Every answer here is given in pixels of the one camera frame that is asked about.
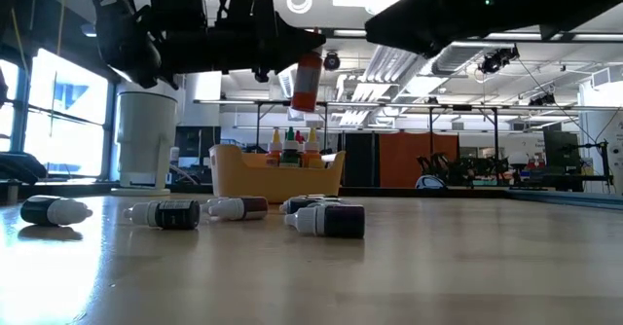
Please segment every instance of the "table surface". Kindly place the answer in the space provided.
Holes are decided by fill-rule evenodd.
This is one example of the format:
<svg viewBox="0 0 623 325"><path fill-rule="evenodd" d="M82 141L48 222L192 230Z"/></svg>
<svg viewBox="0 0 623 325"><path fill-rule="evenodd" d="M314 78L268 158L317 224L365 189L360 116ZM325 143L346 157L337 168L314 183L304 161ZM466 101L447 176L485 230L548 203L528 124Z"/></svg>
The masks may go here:
<svg viewBox="0 0 623 325"><path fill-rule="evenodd" d="M178 196L205 199L207 196ZM621 324L623 214L503 199L351 199L364 240L276 212L135 227L145 199L84 198L70 228L0 208L0 323Z"/></svg>

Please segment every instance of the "green bottle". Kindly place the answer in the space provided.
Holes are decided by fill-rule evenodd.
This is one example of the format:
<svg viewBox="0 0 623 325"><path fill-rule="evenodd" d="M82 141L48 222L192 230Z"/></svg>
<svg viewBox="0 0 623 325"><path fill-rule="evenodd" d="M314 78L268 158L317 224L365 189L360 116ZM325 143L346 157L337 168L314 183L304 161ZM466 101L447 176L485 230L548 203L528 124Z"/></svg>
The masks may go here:
<svg viewBox="0 0 623 325"><path fill-rule="evenodd" d="M301 154L299 153L299 143L294 140L294 129L288 129L283 142L283 152L281 153L280 167L298 168L301 166Z"/></svg>

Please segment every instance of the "yellow basket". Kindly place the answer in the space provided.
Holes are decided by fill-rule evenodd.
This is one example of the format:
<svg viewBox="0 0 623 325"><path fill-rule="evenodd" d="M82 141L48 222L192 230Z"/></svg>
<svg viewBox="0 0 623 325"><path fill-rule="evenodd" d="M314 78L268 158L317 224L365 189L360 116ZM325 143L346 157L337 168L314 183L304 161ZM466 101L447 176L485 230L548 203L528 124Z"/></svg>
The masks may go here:
<svg viewBox="0 0 623 325"><path fill-rule="evenodd" d="M257 154L244 154L236 145L215 145L210 149L214 195L257 196L270 203L298 195L337 195L344 155L344 151L336 154L326 169L280 168L261 166Z"/></svg>

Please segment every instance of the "bottle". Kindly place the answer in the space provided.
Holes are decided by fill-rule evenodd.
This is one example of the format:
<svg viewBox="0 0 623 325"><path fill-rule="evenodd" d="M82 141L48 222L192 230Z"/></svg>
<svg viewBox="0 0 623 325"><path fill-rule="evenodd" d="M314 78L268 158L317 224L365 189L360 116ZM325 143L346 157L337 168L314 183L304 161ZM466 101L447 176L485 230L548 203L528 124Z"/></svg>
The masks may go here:
<svg viewBox="0 0 623 325"><path fill-rule="evenodd" d="M280 167L300 167L301 154L299 154L299 143L294 140L294 129L288 129L288 134L283 142L283 153L279 161Z"/></svg>
<svg viewBox="0 0 623 325"><path fill-rule="evenodd" d="M303 139L303 135L301 135L301 131L300 130L296 131L296 134L294 135L294 140L296 140L296 142L299 143L299 153L301 155L303 155L303 142L305 140Z"/></svg>
<svg viewBox="0 0 623 325"><path fill-rule="evenodd" d="M325 196L325 195L307 195L290 198L284 202L279 211L285 214L296 213L299 209L307 207L318 202L334 202L334 203L347 203L346 201L339 199L338 197Z"/></svg>
<svg viewBox="0 0 623 325"><path fill-rule="evenodd" d="M201 208L194 199L149 201L126 209L124 216L135 225L165 230L193 230L199 224Z"/></svg>
<svg viewBox="0 0 623 325"><path fill-rule="evenodd" d="M269 203L258 197L209 199L202 205L202 211L228 220L256 220L266 217Z"/></svg>
<svg viewBox="0 0 623 325"><path fill-rule="evenodd" d="M283 145L281 144L281 139L279 139L279 130L275 129L273 141L269 143L269 153L266 154L266 165L279 166L282 151Z"/></svg>
<svg viewBox="0 0 623 325"><path fill-rule="evenodd" d="M284 222L301 234L316 236L363 238L365 209L361 205L335 202L314 203L286 214Z"/></svg>
<svg viewBox="0 0 623 325"><path fill-rule="evenodd" d="M179 148L177 146L173 146L168 153L168 162L179 166Z"/></svg>
<svg viewBox="0 0 623 325"><path fill-rule="evenodd" d="M303 167L305 168L324 168L322 156L320 156L320 144L315 138L315 129L310 130L308 141L304 145Z"/></svg>
<svg viewBox="0 0 623 325"><path fill-rule="evenodd" d="M93 212L75 199L37 195L23 203L19 214L28 223L55 227L82 223Z"/></svg>
<svg viewBox="0 0 623 325"><path fill-rule="evenodd" d="M318 95L320 73L322 72L322 47L304 54L299 60L294 81L291 107L297 111L313 112Z"/></svg>

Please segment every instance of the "orange bottle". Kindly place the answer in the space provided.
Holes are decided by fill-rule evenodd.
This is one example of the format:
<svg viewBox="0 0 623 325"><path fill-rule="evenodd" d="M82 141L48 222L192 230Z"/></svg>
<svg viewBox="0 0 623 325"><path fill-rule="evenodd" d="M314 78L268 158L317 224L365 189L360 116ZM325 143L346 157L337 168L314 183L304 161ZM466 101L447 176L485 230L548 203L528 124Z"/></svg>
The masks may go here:
<svg viewBox="0 0 623 325"><path fill-rule="evenodd" d="M324 168L322 156L320 156L320 144L315 138L315 129L310 130L308 141L304 145L303 167L305 168Z"/></svg>
<svg viewBox="0 0 623 325"><path fill-rule="evenodd" d="M275 129L273 141L269 143L269 153L266 154L266 165L279 166L282 151L283 145L281 144L281 139L279 139L279 129Z"/></svg>
<svg viewBox="0 0 623 325"><path fill-rule="evenodd" d="M318 96L320 73L322 72L322 47L304 54L296 71L291 107L297 111L313 112Z"/></svg>

